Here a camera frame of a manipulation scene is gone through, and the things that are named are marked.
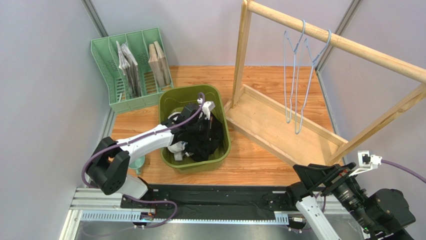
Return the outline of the black garment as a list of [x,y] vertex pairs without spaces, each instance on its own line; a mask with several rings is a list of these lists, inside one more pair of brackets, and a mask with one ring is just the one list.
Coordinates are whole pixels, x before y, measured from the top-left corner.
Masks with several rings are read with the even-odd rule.
[[175,129],[173,144],[167,149],[175,161],[190,157],[195,162],[207,161],[224,140],[223,125],[214,114],[209,119],[201,117]]

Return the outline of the white tank top navy trim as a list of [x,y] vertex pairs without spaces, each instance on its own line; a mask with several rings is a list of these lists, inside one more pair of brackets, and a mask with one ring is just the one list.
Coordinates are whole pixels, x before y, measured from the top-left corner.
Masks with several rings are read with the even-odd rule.
[[[167,118],[176,120],[181,112],[173,112],[171,113]],[[177,162],[181,162],[185,155],[185,147],[187,145],[187,142],[185,141],[179,141],[171,146],[168,146],[167,149],[173,153],[173,158]]]

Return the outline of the light blue wire hanger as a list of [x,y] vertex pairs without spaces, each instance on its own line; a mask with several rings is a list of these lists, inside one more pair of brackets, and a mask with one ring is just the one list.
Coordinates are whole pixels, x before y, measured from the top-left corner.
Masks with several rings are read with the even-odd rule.
[[[285,106],[285,122],[287,124],[289,124],[291,122],[291,120],[293,119],[293,94],[295,91],[295,75],[296,75],[296,59],[297,59],[297,52],[298,52],[298,48],[299,45],[302,41],[302,38],[305,34],[305,29],[306,29],[306,21],[303,19],[302,20],[302,31],[301,31],[301,35],[297,41],[297,43],[295,45],[293,45],[290,36],[288,34],[288,31],[286,30],[283,34],[284,36],[284,40],[283,40],[283,86],[284,86],[284,90],[283,90],[283,94],[284,94],[284,106]],[[291,52],[293,54],[293,64],[292,64],[292,75],[291,75],[291,90],[290,90],[290,95],[289,97],[288,95],[288,91],[287,91],[287,47],[286,47],[286,43],[289,44],[289,48],[291,49]]]
[[316,56],[313,56],[313,54],[312,54],[312,51],[310,49],[309,40],[307,38],[304,40],[304,47],[301,51],[301,55],[304,53],[304,50],[307,51],[308,56],[309,56],[309,60],[311,62],[311,66],[310,66],[310,72],[309,72],[309,79],[308,79],[308,83],[307,83],[307,87],[306,87],[306,91],[305,91],[305,96],[304,96],[304,100],[303,100],[303,105],[300,108],[300,113],[299,113],[300,117],[298,118],[297,116],[295,116],[295,118],[294,118],[294,133],[296,135],[298,135],[302,131],[302,128],[303,128],[304,112],[305,112],[305,108],[306,108],[308,98],[309,98],[311,82],[312,82],[312,78],[313,78],[313,75],[314,75],[314,69],[318,65],[319,58],[324,54],[325,50],[330,45],[330,41],[331,41],[331,37],[332,37],[332,31],[328,30],[327,33],[328,33],[327,41],[325,42],[325,45],[322,48],[322,50],[319,51]]

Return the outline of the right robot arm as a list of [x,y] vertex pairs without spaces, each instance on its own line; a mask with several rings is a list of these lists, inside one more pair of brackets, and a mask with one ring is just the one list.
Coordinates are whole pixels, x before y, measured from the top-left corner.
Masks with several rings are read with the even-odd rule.
[[356,164],[331,166],[293,165],[300,181],[286,187],[287,203],[296,207],[320,240],[339,240],[321,207],[314,190],[324,185],[321,196],[333,195],[362,227],[371,240],[411,240],[406,227],[416,221],[403,193],[382,188],[371,196],[361,189],[352,175]]

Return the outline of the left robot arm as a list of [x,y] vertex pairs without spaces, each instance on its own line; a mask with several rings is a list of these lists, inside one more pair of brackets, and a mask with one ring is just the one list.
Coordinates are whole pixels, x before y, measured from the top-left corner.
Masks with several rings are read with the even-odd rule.
[[221,130],[222,124],[212,113],[214,108],[212,101],[189,103],[147,132],[119,140],[103,138],[85,163],[82,176],[89,176],[94,182],[92,187],[105,195],[120,193],[142,199],[149,186],[128,174],[129,165],[161,148],[167,148],[177,161],[184,157],[207,161],[222,138],[215,132]]

